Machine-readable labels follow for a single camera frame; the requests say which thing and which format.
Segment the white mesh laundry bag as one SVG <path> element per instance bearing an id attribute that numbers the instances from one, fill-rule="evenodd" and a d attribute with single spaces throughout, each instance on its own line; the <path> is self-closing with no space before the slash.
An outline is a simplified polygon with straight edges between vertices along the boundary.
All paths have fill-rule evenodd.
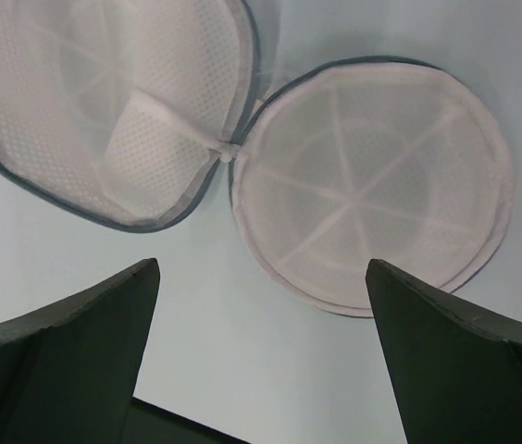
<path id="1" fill-rule="evenodd" d="M 382 258 L 444 291 L 488 263 L 514 200 L 509 148 L 456 77 L 410 58 L 275 71 L 276 9 L 247 1 L 0 1 L 0 172 L 95 223 L 147 233 L 221 164 L 271 278 L 369 317 Z"/>

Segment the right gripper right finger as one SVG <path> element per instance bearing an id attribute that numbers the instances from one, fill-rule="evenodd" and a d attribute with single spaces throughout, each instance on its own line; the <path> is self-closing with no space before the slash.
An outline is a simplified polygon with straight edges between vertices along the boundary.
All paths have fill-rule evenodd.
<path id="1" fill-rule="evenodd" d="M 366 274 L 410 443 L 522 443 L 522 322 L 383 260 Z"/>

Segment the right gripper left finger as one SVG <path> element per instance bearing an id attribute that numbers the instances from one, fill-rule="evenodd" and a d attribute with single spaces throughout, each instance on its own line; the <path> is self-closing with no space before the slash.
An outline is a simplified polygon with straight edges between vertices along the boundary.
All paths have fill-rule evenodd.
<path id="1" fill-rule="evenodd" d="M 145 259 L 0 323 L 0 443 L 119 443 L 158 292 Z"/>

